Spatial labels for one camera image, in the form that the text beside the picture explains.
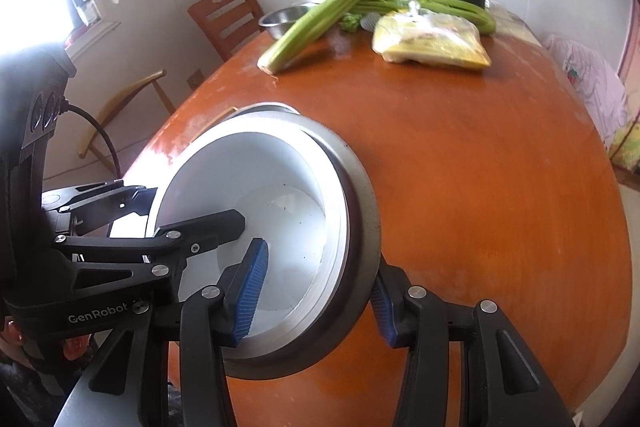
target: wooden chair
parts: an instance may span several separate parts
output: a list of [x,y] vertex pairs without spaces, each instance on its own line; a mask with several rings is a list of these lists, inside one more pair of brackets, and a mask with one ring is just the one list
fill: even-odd
[[[146,86],[151,84],[154,86],[154,89],[158,93],[158,97],[160,98],[162,105],[166,108],[169,114],[173,114],[175,112],[175,106],[171,99],[167,96],[167,94],[162,90],[162,87],[158,84],[158,79],[166,76],[166,70],[156,71],[154,74],[150,74],[145,78],[131,84],[130,86],[125,87],[119,93],[117,93],[111,100],[109,100],[104,107],[98,112],[98,115],[95,117],[95,120],[100,123],[101,126],[105,127],[111,120],[113,120],[120,111],[122,111],[131,100]],[[91,151],[95,157],[98,158],[100,163],[107,167],[109,171],[115,176],[116,169],[113,166],[113,163],[110,159],[107,158],[100,150],[94,145],[94,140],[98,136],[98,132],[91,127],[89,131],[87,131],[86,135],[82,139],[82,143],[80,149],[78,151],[78,156],[81,159],[84,159],[86,154]]]
[[[264,15],[257,0],[244,0],[238,6],[223,8],[235,0],[201,0],[192,5],[187,12],[213,44],[225,62],[233,55],[233,49],[255,32],[262,31],[258,19]],[[252,14],[253,18],[235,28],[229,35],[223,36],[226,29],[243,17]]]

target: green vegetable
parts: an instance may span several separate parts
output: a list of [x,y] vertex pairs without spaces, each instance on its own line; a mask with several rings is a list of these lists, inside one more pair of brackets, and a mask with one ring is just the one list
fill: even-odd
[[358,15],[356,13],[347,13],[340,21],[340,29],[343,32],[355,33],[356,31],[358,31],[358,29],[360,29],[361,20],[362,15]]
[[410,1],[416,1],[421,8],[433,12],[465,18],[475,24],[482,35],[495,32],[495,19],[489,12],[461,0],[361,0],[350,11],[362,15],[370,12],[385,15],[392,11],[406,9]]
[[312,8],[258,59],[258,67],[276,74],[309,44],[320,38],[359,0],[326,0]]

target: blue gripper pad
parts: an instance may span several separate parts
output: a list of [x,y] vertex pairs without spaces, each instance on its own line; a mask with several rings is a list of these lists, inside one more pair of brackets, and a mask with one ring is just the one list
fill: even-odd
[[389,347],[396,347],[398,342],[398,331],[394,325],[393,309],[391,300],[386,292],[386,288],[380,275],[376,277],[371,291],[371,308],[378,324],[378,331]]
[[260,297],[260,291],[269,266],[269,247],[267,242],[260,237],[254,237],[244,257],[245,260],[250,260],[250,265],[236,300],[236,321],[231,331],[231,336],[236,345],[249,333],[251,322],[254,320],[258,298]]

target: orange table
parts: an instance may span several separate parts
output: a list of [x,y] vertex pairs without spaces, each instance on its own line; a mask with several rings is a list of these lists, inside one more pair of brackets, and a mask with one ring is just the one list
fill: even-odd
[[[625,344],[631,261],[604,149],[546,52],[487,38],[494,64],[479,74],[387,64],[371,51],[369,34],[333,31],[274,78],[255,66],[270,43],[261,35],[216,71],[126,181],[155,186],[231,105],[292,105],[340,135],[367,169],[389,263],[445,300],[497,301],[566,405],[580,405]],[[274,381],[230,380],[238,423],[389,426],[404,355],[386,348],[367,309],[314,367]],[[459,395],[453,375],[450,402]]]

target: window sill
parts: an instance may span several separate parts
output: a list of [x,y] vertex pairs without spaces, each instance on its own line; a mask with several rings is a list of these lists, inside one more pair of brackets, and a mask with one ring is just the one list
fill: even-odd
[[120,25],[119,22],[98,21],[87,31],[80,35],[67,49],[66,54],[71,60],[76,60],[89,47],[93,46],[97,41],[103,38],[107,33],[116,29]]

